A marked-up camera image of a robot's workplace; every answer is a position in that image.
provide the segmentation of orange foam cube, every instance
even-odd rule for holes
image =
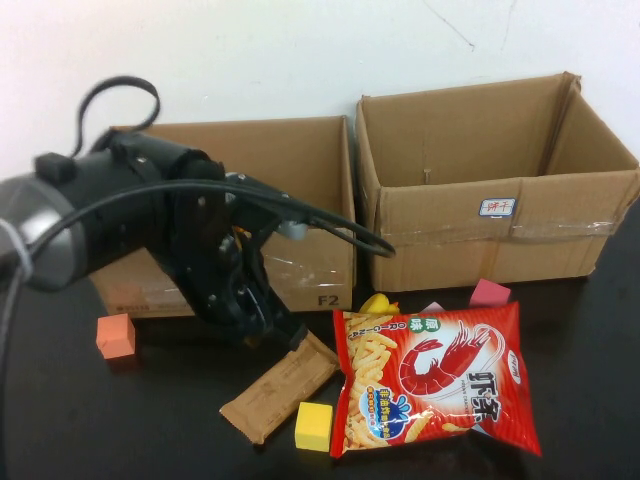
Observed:
[[[122,358],[136,353],[136,331],[129,315],[111,315],[98,319],[96,344],[105,360]]]

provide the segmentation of black cable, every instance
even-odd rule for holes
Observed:
[[[73,152],[71,153],[70,157],[72,158],[75,157],[76,155],[78,155],[78,153],[80,153],[80,150],[82,150],[82,144],[84,143],[84,138],[83,138],[84,115],[87,112],[87,108],[89,108],[89,104],[96,97],[96,95],[113,87],[139,88],[151,94],[153,98],[156,99],[155,107],[153,108],[153,111],[147,117],[147,119],[144,122],[140,123],[139,125],[136,125],[135,127],[129,129],[128,131],[137,132],[139,130],[145,130],[146,128],[149,128],[153,124],[156,118],[158,118],[158,115],[160,114],[160,96],[158,95],[158,91],[156,90],[156,87],[153,86],[153,84],[144,80],[143,78],[131,77],[128,75],[121,75],[119,77],[107,78],[106,80],[103,80],[102,82],[98,83],[95,87],[93,87],[89,91],[89,93],[87,93],[87,95],[82,100],[80,107],[78,108],[78,117],[76,119],[76,128],[77,128],[76,146],[73,149]]]
[[[305,223],[315,224],[320,228],[324,228],[329,233],[336,235],[337,237],[356,245],[370,253],[375,255],[381,255],[383,257],[392,257],[395,254],[395,249],[387,241],[381,239],[374,233],[370,232],[366,228],[351,222],[340,215],[327,212],[320,208],[313,207],[299,200],[292,199],[290,197],[284,197],[274,195],[272,193],[264,192],[260,189],[248,187],[245,185],[234,185],[226,182],[219,182],[213,180],[169,180],[165,182],[149,183],[141,186],[136,186],[121,190],[108,197],[100,199],[91,205],[76,210],[75,212],[62,218],[54,225],[49,227],[35,242],[29,246],[29,254],[35,261],[37,256],[52,241],[60,232],[66,228],[71,227],[73,224],[81,220],[83,217],[92,214],[96,210],[103,208],[121,200],[125,200],[131,197],[139,195],[147,195],[150,193],[160,192],[226,192],[232,193],[239,197],[252,198],[254,200],[260,200],[263,202],[271,203],[289,209],[297,213],[302,213],[305,218]],[[342,232],[332,228],[335,225],[351,230],[356,236],[360,236],[364,241],[357,238],[349,237]]]
[[[345,242],[349,242],[349,243],[355,245],[356,247],[361,248],[363,250],[366,250],[368,252],[375,253],[375,252],[372,252],[372,250],[371,250],[371,248],[370,248],[368,243],[365,243],[365,242],[363,242],[361,240],[358,240],[357,238],[350,237],[346,233],[341,232],[340,230],[338,230],[337,228],[333,227],[331,224],[325,222],[324,220],[322,220],[320,218],[312,217],[311,221],[309,222],[309,225],[321,228],[322,230],[326,230],[331,235],[334,235],[334,236],[344,240]]]
[[[9,363],[9,340],[11,339],[11,328],[13,327],[13,317],[15,316],[18,306],[18,298],[22,290],[24,280],[24,270],[18,265],[13,273],[13,279],[9,284],[7,295],[5,296],[4,308],[2,309],[2,317],[0,317],[0,480],[7,480],[8,466],[5,445],[5,425],[4,410],[6,397],[6,379]]]

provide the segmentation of yellow foam cube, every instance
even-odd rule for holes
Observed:
[[[328,452],[332,417],[331,405],[300,402],[296,420],[296,448]]]

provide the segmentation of red snack bag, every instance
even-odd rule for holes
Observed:
[[[340,368],[331,456],[478,430],[540,455],[518,304],[457,312],[334,312]]]

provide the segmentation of robotic arm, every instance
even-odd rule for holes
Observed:
[[[143,88],[156,97],[150,119],[134,131],[109,130],[83,158],[37,157],[33,174],[0,184],[5,210],[0,212],[0,254],[3,244],[12,251],[19,235],[37,255],[31,286],[64,288],[146,247],[219,337],[236,343],[270,334],[295,349],[306,329],[270,287],[260,253],[272,233],[299,239],[306,225],[313,225],[373,253],[393,254],[391,245],[363,227],[243,174],[227,174],[200,150],[141,133],[160,106],[155,88],[135,77],[107,80],[87,96],[79,112],[75,153],[82,146],[82,118],[91,99],[119,85]],[[74,222],[65,224],[70,218]]]

